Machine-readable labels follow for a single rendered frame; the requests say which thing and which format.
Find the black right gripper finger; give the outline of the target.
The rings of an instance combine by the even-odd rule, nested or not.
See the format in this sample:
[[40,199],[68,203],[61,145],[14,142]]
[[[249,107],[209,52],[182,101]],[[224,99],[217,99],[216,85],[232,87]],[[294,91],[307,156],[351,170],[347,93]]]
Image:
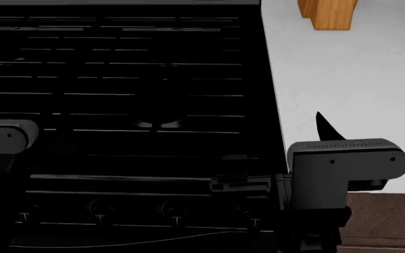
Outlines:
[[335,130],[328,120],[320,113],[316,113],[316,128],[320,141],[343,141],[345,138]]

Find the brown wooden cabinet front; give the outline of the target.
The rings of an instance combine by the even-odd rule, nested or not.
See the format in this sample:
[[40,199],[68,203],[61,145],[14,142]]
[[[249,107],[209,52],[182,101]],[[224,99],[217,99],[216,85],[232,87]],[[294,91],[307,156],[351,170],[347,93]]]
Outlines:
[[338,253],[405,253],[405,193],[349,193]]

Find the black stove knob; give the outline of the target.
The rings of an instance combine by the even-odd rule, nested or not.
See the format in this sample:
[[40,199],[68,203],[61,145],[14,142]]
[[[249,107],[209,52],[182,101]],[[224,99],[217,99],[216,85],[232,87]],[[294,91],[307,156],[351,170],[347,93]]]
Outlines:
[[159,212],[168,225],[175,228],[185,227],[189,211],[180,202],[164,202]]
[[255,208],[247,208],[240,212],[243,223],[249,231],[260,231],[264,221],[264,213]]
[[21,209],[17,214],[17,221],[24,226],[35,226],[38,224],[38,212],[34,209]]
[[111,225],[115,216],[115,209],[106,199],[92,200],[88,206],[91,219],[99,226]]

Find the wooden knife block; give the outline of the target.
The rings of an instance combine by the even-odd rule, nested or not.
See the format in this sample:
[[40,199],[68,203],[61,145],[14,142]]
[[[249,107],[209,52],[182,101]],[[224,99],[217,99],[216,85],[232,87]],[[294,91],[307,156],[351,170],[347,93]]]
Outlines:
[[315,30],[351,29],[357,0],[297,0],[303,18],[311,20]]

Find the black stove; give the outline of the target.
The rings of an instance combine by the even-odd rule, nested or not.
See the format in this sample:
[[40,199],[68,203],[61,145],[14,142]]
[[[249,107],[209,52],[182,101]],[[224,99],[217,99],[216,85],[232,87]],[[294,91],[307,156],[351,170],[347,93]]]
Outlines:
[[[0,253],[280,252],[287,164],[262,0],[0,0],[0,119],[39,127],[0,183]],[[33,174],[270,176],[271,189]],[[111,225],[89,215],[99,198]],[[166,223],[164,202],[186,206],[185,227]],[[264,213],[260,231],[247,208]]]

